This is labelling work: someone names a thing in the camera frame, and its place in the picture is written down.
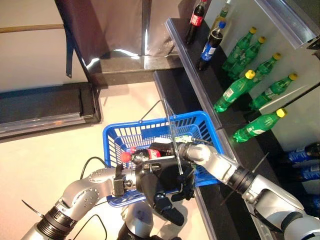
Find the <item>red bottle cap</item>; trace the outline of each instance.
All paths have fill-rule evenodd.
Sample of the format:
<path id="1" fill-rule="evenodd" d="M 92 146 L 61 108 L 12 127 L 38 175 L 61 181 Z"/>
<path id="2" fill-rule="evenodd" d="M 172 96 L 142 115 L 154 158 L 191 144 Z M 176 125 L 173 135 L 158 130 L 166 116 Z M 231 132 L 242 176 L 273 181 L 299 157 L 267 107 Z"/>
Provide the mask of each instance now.
<path id="1" fill-rule="evenodd" d="M 121 161 L 123 163 L 129 163 L 131 161 L 131 154 L 129 152 L 122 152 L 121 153 Z"/>
<path id="2" fill-rule="evenodd" d="M 136 147 L 136 146 L 132 146 L 132 147 L 130 148 L 130 153 L 131 153 L 131 154 L 134 154 L 136 151 L 137 151 L 137 147 Z"/>

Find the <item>basket handle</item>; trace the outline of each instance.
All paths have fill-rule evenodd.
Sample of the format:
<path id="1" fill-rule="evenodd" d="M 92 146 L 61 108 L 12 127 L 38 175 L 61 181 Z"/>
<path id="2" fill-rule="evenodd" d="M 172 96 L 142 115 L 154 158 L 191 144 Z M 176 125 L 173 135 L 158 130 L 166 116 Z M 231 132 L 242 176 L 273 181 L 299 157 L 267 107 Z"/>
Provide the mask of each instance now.
<path id="1" fill-rule="evenodd" d="M 151 112 L 152 109 L 154 109 L 154 107 L 159 103 L 159 102 L 163 102 L 163 106 L 164 106 L 164 111 L 165 111 L 165 115 L 166 115 L 166 118 L 167 118 L 167 121 L 169 123 L 169 129 L 170 129 L 170 132 L 171 132 L 171 137 L 172 137 L 172 143 L 173 143 L 173 148 L 174 148 L 174 153 L 175 153 L 175 156 L 176 156 L 176 160 L 177 160 L 177 163 L 178 163 L 178 170 L 179 170 L 179 174 L 182 175 L 184 172 L 182 170 L 182 167 L 181 167 L 181 160 L 180 160 L 180 156 L 179 156 L 179 153 L 178 153 L 178 147 L 177 147 L 177 143 L 176 143 L 176 139 L 175 139 L 175 133 L 174 133 L 174 130 L 173 130 L 173 127 L 171 126 L 171 121 L 170 121 L 170 116 L 169 116 L 169 112 L 171 112 L 172 116 L 173 116 L 173 119 L 176 119 L 176 115 L 174 113 L 174 111 L 172 110 L 172 108 L 170 107 L 169 103 L 167 102 L 166 98 L 162 98 L 160 100 L 158 100 L 151 108 L 150 110 L 138 121 L 140 124 L 142 124 L 143 122 L 143 119 L 148 115 L 148 113 Z"/>
<path id="2" fill-rule="evenodd" d="M 174 111 L 172 110 L 172 108 L 170 107 L 170 105 L 168 104 L 168 102 L 166 101 L 166 99 L 163 98 L 163 99 L 159 99 L 159 100 L 146 112 L 146 114 L 143 115 L 143 117 L 142 117 L 138 122 L 139 122 L 140 124 L 142 124 L 142 123 L 143 123 L 143 119 L 144 119 L 144 118 L 152 111 L 152 109 L 154 109 L 155 106 L 156 106 L 159 102 L 161 102 L 161 101 L 165 101 L 168 110 L 171 112 L 173 118 L 175 119 L 176 117 L 175 117 Z"/>

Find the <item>blue bottle cap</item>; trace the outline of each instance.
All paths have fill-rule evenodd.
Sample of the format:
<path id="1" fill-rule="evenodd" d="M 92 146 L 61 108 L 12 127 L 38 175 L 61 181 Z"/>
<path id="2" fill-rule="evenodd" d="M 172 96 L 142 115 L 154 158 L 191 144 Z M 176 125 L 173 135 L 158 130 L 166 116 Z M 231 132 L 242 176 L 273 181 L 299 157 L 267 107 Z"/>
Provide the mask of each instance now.
<path id="1" fill-rule="evenodd" d="M 224 29 L 225 26 L 226 26 L 226 22 L 225 21 L 219 22 L 219 28 Z"/>

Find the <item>yellow bottle cap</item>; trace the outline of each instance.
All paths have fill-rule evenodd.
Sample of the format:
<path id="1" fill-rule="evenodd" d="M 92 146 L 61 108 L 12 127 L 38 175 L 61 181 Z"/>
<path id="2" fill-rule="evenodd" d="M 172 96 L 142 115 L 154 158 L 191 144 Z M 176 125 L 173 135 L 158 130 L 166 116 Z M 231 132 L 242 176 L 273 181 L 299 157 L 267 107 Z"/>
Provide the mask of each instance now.
<path id="1" fill-rule="evenodd" d="M 279 60 L 281 58 L 281 54 L 276 52 L 275 54 L 273 54 L 272 56 L 275 60 Z"/>
<path id="2" fill-rule="evenodd" d="M 284 108 L 279 108 L 277 111 L 276 111 L 276 115 L 279 117 L 279 118 L 284 118 L 286 115 L 287 115 L 287 111 L 284 109 Z"/>
<path id="3" fill-rule="evenodd" d="M 255 34 L 255 33 L 257 32 L 257 29 L 256 29 L 254 26 L 252 26 L 252 27 L 250 28 L 249 32 L 250 32 L 251 34 Z"/>
<path id="4" fill-rule="evenodd" d="M 296 80 L 297 77 L 298 77 L 298 75 L 295 74 L 295 73 L 291 73 L 291 74 L 289 75 L 289 78 L 290 78 L 292 81 Z"/>
<path id="5" fill-rule="evenodd" d="M 267 39 L 264 36 L 259 37 L 258 42 L 264 44 Z"/>
<path id="6" fill-rule="evenodd" d="M 245 77 L 247 79 L 253 79 L 255 77 L 256 73 L 255 71 L 253 70 L 248 70 L 246 73 L 245 73 Z"/>

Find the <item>white wall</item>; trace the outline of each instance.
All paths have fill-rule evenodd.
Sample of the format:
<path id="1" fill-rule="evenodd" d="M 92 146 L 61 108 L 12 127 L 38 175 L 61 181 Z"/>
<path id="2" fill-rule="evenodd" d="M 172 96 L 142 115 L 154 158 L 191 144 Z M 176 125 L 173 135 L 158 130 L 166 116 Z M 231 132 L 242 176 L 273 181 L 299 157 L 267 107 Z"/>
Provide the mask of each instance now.
<path id="1" fill-rule="evenodd" d="M 0 28 L 62 24 L 53 0 L 1 0 Z M 64 29 L 0 33 L 0 92 L 86 82 L 75 52 L 66 76 Z"/>
<path id="2" fill-rule="evenodd" d="M 205 17 L 209 26 L 219 14 L 224 3 L 223 0 L 216 0 L 210 4 Z M 308 43 L 294 50 L 254 0 L 233 0 L 231 4 L 232 9 L 227 15 L 226 35 L 221 43 L 226 55 L 231 52 L 237 41 L 247 34 L 251 26 L 257 28 L 252 43 L 260 36 L 265 36 L 266 42 L 261 47 L 257 58 L 248 66 L 250 69 L 255 70 L 260 63 L 269 59 L 275 52 L 282 54 L 282 59 L 276 63 L 272 72 L 250 92 L 250 95 L 255 98 L 273 82 L 285 78 L 292 72 L 298 74 L 298 79 L 288 87 L 285 93 L 276 98 L 273 104 L 261 110 L 262 114 L 275 111 L 320 81 L 320 62 L 311 55 L 314 50 L 306 49 Z M 272 129 L 285 151 L 320 140 L 319 89 L 300 98 L 289 105 L 286 110 L 288 115 Z"/>

